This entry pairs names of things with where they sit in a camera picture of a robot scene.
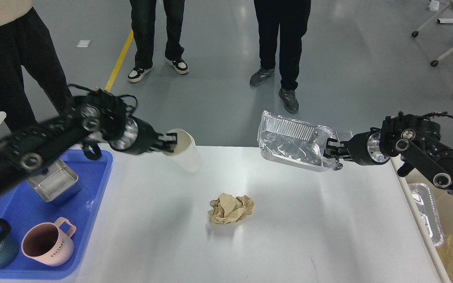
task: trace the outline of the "cable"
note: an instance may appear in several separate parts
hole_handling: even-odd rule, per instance
[[[448,115],[446,112],[432,112],[432,113],[428,113],[426,115],[423,115],[423,117],[425,117],[425,118],[448,117],[448,118],[453,119],[453,116],[452,115]]]
[[[129,115],[132,115],[132,114],[134,113],[135,109],[136,109],[137,106],[138,106],[137,98],[136,98],[135,96],[133,96],[133,95],[130,95],[130,94],[124,94],[124,95],[118,96],[118,98],[124,98],[124,97],[131,97],[131,98],[133,98],[133,99],[135,100],[135,106],[131,106],[131,105],[127,106],[127,108],[130,109],[130,110],[128,111],[128,112],[129,112]]]
[[[88,91],[88,92],[92,92],[92,90],[90,88],[86,88],[84,86],[79,86],[79,85],[76,85],[76,84],[68,84],[68,86],[72,86],[74,88],[77,88],[79,90],[84,90],[84,91]]]

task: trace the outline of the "stainless steel container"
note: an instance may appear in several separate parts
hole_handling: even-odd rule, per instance
[[[64,203],[81,189],[78,175],[60,159],[45,172],[28,178],[27,183],[44,201],[55,205]]]

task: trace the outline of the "yellow floor line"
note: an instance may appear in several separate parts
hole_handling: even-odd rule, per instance
[[[134,33],[131,30],[129,33],[129,36],[127,37],[127,41],[125,42],[125,45],[122,48],[122,52],[120,52],[120,56],[118,56],[118,60],[116,61],[115,67],[113,68],[113,71],[111,72],[111,75],[109,76],[108,83],[106,84],[106,87],[104,88],[108,92],[111,91],[111,87],[113,86],[113,83],[115,82],[116,76],[118,75],[118,71],[120,70],[120,67],[122,66],[123,60],[125,58],[125,55],[127,54],[127,50],[129,50],[129,47],[131,46],[132,39],[134,38]]]

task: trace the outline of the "white sneaker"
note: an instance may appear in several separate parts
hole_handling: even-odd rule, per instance
[[[165,58],[167,63],[174,67],[174,70],[180,74],[185,75],[188,73],[188,65],[183,61],[183,59],[179,59],[177,61],[170,61],[169,59]]]
[[[131,83],[139,82],[144,77],[144,75],[149,73],[151,70],[153,70],[153,66],[149,69],[141,69],[134,67],[133,70],[127,76],[127,79]]]

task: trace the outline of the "pink mug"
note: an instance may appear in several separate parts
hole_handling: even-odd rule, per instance
[[[66,222],[70,228],[64,233],[60,229]],[[31,228],[22,240],[22,253],[28,258],[49,266],[58,266],[70,259],[74,251],[71,236],[76,232],[76,226],[64,217],[59,217],[54,223],[44,222]]]

